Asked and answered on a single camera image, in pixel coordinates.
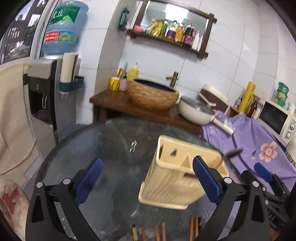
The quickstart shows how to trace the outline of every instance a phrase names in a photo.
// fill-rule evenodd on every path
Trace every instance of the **screw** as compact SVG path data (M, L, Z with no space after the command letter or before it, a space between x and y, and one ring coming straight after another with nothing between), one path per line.
M65 185L69 184L70 182L71 182L70 178L65 178L65 179L63 180L63 183L64 183Z
M36 184L36 187L38 187L38 188L40 188L42 186L43 186L43 183L42 182L39 182L39 183Z
M226 178L224 178L224 182L226 182L227 184L230 184L230 183L232 183L232 180L231 180L231 178L226 177Z
M259 183L256 182L256 181L252 182L252 184L253 184L254 187L259 187Z

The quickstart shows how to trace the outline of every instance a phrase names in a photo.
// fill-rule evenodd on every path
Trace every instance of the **woven basin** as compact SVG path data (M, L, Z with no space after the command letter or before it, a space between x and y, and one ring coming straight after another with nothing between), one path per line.
M129 80L127 90L135 104L161 110L171 108L179 97L179 92L170 87L142 79Z

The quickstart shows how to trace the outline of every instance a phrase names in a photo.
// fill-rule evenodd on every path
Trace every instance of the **blue water jug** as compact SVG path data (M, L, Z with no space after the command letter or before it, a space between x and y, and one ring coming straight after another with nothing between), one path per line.
M73 52L87 18L88 6L67 1L56 6L45 31L41 50L47 55Z

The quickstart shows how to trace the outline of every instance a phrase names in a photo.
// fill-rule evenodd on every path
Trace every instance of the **beige curtain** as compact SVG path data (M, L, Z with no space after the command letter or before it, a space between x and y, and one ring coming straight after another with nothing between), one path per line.
M0 177L9 178L21 187L26 182L25 171L38 157L38 150L33 147L24 159L34 139L26 116L23 72L24 64L0 70Z

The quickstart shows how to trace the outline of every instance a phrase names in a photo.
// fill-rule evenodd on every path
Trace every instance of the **round table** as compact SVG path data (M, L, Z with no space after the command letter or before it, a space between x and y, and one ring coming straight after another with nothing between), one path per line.
M63 139L47 156L38 173L36 183L60 183L86 168L92 160L103 161L102 173L84 204L81 213L101 240L132 241L131 225L140 234L140 224L146 226L148 240L155 240L154 225L165 222L167 240L188 240L190 216L200 217L203 226L216 205L207 196L188 206L186 210L173 210L140 204L138 194L157 147L160 135L214 149L202 137L180 128L152 120L120 117L97 122ZM226 160L233 178L233 167ZM56 204L62 225L68 236L74 234ZM227 230L234 221L229 219Z

